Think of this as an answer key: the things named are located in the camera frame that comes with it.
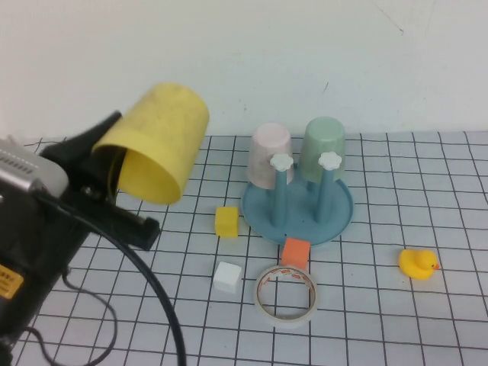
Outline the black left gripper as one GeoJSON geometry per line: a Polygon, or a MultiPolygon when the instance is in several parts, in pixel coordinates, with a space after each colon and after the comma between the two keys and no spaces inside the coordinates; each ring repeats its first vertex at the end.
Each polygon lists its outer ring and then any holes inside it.
{"type": "MultiPolygon", "coordinates": [[[[92,185],[105,198],[67,189],[61,201],[90,219],[115,239],[149,250],[159,235],[159,222],[117,207],[120,171],[126,149],[94,149],[121,119],[115,111],[95,126],[45,147],[40,156],[55,162],[71,185],[92,185]]],[[[1,264],[23,278],[12,298],[1,298],[1,334],[22,333],[92,229],[35,196],[1,186],[1,264]]]]}

